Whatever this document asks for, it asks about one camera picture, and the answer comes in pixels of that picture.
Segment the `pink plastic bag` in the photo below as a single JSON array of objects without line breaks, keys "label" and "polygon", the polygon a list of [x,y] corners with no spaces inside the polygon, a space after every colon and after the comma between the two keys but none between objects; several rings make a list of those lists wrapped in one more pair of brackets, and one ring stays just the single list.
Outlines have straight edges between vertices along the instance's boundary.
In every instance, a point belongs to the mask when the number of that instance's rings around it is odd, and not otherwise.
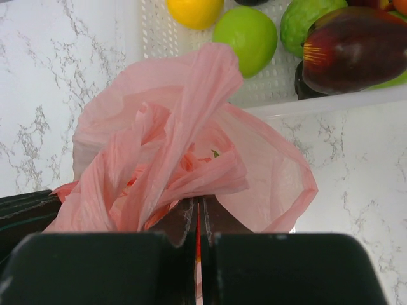
[{"label": "pink plastic bag", "polygon": [[74,180],[46,231],[141,231],[203,195],[251,231],[290,231],[317,184],[292,143],[229,103],[242,82],[219,43],[128,66],[78,118]]}]

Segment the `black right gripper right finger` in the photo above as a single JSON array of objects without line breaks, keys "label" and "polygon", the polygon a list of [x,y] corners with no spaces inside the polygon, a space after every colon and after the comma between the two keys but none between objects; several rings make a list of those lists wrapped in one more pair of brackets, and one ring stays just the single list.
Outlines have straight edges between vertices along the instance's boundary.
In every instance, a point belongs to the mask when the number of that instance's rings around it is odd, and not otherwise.
[{"label": "black right gripper right finger", "polygon": [[338,233],[253,233],[199,200],[204,304],[386,304],[364,247]]}]

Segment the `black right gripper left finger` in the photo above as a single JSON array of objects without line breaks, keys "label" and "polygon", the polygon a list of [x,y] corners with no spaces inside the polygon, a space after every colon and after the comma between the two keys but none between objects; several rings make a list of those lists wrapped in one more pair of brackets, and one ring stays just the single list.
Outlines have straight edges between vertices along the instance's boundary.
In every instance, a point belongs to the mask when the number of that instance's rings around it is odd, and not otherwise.
[{"label": "black right gripper left finger", "polygon": [[139,233],[37,233],[12,251],[2,304],[194,304],[197,200]]}]

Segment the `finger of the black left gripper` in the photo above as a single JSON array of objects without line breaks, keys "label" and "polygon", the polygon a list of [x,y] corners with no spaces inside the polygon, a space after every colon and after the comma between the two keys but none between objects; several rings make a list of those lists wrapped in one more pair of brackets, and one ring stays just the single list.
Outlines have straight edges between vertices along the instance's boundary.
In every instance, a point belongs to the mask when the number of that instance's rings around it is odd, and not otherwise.
[{"label": "finger of the black left gripper", "polygon": [[8,254],[27,235],[43,231],[61,206],[50,190],[1,198],[1,253]]}]

